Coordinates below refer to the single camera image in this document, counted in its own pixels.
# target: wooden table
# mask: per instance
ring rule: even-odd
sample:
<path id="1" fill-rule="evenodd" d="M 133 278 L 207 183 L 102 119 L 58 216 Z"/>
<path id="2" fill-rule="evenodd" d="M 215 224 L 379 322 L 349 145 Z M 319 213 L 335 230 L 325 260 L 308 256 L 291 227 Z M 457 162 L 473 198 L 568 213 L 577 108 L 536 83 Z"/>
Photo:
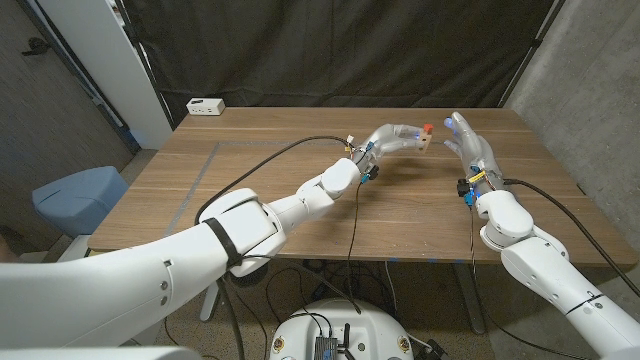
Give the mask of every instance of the wooden table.
<path id="1" fill-rule="evenodd" d="M 312 135 L 351 134 L 363 141 L 386 123 L 435 125 L 425 155 L 388 154 L 380 175 L 360 189 L 358 231 L 352 258 L 414 262 L 468 262 L 469 209 L 456 193 L 464 176 L 460 160 L 442 142 L 451 109 L 227 108 L 221 116 L 187 116 L 165 146 L 91 236 L 94 250 L 148 243 L 193 225 L 198 208 L 223 186 L 284 145 Z M 620 265 L 638 261 L 635 251 L 586 197 L 522 119 L 506 109 L 460 111 L 492 145 L 506 177 L 531 182 L 565 204 Z M 322 173 L 344 146 L 331 141 L 302 145 L 276 158 L 238 188 L 252 188 L 263 202 L 295 193 Z M 576 265 L 605 265 L 576 226 L 553 204 L 525 188 L 514 188 L 536 224 L 560 239 Z M 345 259 L 355 215 L 355 186 L 321 220 L 290 234 L 280 256 Z M 478 262 L 499 254 L 477 235 Z"/>

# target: black strap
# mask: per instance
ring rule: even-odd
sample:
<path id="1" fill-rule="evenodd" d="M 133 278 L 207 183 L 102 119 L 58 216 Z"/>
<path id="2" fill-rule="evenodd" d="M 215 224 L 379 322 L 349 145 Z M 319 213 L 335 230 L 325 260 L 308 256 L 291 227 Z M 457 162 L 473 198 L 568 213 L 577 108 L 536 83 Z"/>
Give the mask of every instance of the black strap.
<path id="1" fill-rule="evenodd" d="M 220 244 L 222 244 L 224 251 L 227 252 L 227 257 L 229 258 L 227 260 L 227 270 L 233 266 L 240 265 L 242 263 L 242 255 L 238 253 L 236 245 L 231 241 L 229 234 L 227 234 L 227 231 L 222 227 L 222 225 L 220 225 L 218 220 L 211 218 L 205 220 L 204 223 L 209 225 L 211 230 L 213 230 L 213 233 L 218 237 Z"/>

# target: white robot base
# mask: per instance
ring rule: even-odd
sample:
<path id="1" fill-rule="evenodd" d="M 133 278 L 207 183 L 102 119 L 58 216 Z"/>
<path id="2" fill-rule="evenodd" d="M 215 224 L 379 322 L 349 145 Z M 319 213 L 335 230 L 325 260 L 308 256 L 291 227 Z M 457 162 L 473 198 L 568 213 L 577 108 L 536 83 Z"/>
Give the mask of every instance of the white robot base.
<path id="1" fill-rule="evenodd" d="M 271 360 L 302 360 L 302 359 L 349 359 L 344 354 L 345 332 L 348 332 L 347 350 L 355 359 L 371 360 L 412 360 L 413 351 L 407 332 L 393 317 L 377 307 L 356 301 L 362 314 L 354 310 L 347 300 L 336 298 L 314 302 L 306 306 L 322 327 L 325 338 L 329 337 L 331 324 L 333 346 L 337 344 L 336 357 L 331 351 L 316 351 L 316 338 L 320 336 L 320 328 L 313 317 L 304 314 L 303 309 L 296 311 L 292 317 L 283 322 L 276 330 L 271 348 Z"/>

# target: yellow label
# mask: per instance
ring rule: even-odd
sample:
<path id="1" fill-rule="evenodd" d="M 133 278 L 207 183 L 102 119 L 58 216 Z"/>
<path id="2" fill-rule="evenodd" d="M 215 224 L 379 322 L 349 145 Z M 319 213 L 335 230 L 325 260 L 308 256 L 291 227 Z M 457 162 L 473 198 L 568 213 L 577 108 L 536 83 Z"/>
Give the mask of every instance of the yellow label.
<path id="1" fill-rule="evenodd" d="M 471 179 L 469 179 L 469 182 L 473 184 L 474 182 L 482 179 L 485 174 L 486 173 L 484 172 L 484 170 L 482 170 L 482 172 L 480 172 L 478 175 L 476 175 L 476 176 L 472 177 Z"/>

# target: power strip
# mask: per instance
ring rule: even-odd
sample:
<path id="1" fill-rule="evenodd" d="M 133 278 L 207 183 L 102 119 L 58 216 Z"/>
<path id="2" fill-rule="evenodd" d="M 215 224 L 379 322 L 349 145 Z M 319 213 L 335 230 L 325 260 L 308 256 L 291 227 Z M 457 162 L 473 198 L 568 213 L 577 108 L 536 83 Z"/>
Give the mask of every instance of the power strip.
<path id="1" fill-rule="evenodd" d="M 193 98 L 189 100 L 187 109 L 191 115 L 220 115 L 224 110 L 222 99 Z"/>

